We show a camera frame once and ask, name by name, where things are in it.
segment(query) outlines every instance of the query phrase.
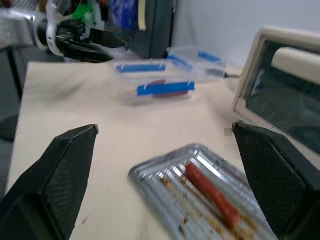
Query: table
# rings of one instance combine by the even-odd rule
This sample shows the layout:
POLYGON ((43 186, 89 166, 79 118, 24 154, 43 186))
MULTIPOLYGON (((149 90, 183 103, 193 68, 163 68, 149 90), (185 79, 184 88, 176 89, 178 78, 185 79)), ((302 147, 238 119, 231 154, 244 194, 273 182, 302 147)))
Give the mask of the table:
POLYGON ((71 240, 163 240, 169 233, 127 179, 142 161, 202 143, 243 169, 231 112, 236 79, 203 83, 188 99, 130 105, 107 63, 30 63, 7 190, 61 133, 98 124, 87 190, 71 240))

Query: gray wall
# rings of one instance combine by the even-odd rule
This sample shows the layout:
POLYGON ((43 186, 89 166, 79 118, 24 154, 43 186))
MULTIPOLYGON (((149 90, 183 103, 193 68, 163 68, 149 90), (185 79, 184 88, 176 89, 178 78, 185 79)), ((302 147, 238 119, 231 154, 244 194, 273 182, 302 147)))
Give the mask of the gray wall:
POLYGON ((320 1, 179 0, 173 45, 200 45, 243 66, 263 25, 320 31, 320 1))

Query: green object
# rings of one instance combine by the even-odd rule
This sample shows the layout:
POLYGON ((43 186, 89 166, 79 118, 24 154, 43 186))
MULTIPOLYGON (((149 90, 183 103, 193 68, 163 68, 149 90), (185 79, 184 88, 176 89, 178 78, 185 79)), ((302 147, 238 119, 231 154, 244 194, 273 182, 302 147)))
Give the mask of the green object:
POLYGON ((79 4, 73 14, 71 14, 71 18, 73 20, 80 20, 83 23, 87 23, 88 21, 94 22, 94 8, 88 4, 79 4))

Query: aluminum foil tray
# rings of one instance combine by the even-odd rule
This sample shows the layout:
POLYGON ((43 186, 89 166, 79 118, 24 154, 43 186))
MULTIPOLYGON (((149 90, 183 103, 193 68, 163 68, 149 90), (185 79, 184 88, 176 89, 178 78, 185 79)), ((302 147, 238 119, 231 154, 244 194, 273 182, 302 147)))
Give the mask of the aluminum foil tray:
POLYGON ((177 240, 273 240, 246 176, 201 144, 190 144, 129 171, 143 197, 177 240), (236 207, 241 222, 230 229, 219 210, 184 177, 192 162, 236 207))

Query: plastic container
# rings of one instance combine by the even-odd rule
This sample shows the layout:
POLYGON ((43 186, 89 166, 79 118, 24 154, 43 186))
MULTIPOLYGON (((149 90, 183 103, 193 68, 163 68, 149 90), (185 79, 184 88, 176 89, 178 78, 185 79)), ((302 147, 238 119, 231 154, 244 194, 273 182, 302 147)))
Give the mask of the plastic container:
POLYGON ((225 76, 227 61, 197 46, 169 47, 167 52, 168 60, 179 63, 180 67, 197 76, 198 81, 218 80, 225 76))
POLYGON ((120 91, 127 96, 176 96, 195 90, 196 78, 167 59, 109 62, 116 72, 120 91))

